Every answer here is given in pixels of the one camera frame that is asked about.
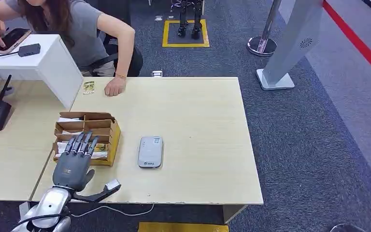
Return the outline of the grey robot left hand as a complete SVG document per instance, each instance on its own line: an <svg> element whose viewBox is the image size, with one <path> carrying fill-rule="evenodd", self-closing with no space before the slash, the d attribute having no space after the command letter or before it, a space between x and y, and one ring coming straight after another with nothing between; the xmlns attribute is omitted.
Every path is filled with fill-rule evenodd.
<svg viewBox="0 0 371 232"><path fill-rule="evenodd" d="M91 131L74 135L57 160L52 178L54 186L66 189L71 199L98 203L121 188L120 182L114 179L105 184L100 193L89 196L78 195L95 174L95 170L90 170L89 166L98 139L99 136L93 136Z"/></svg>

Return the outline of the person's left hand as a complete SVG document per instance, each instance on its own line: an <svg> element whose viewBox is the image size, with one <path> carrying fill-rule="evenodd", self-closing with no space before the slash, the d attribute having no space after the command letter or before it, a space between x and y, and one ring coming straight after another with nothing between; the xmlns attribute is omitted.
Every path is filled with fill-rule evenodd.
<svg viewBox="0 0 371 232"><path fill-rule="evenodd" d="M126 77L114 77L104 88L104 93L108 97L117 96L123 93L126 89Z"/></svg>

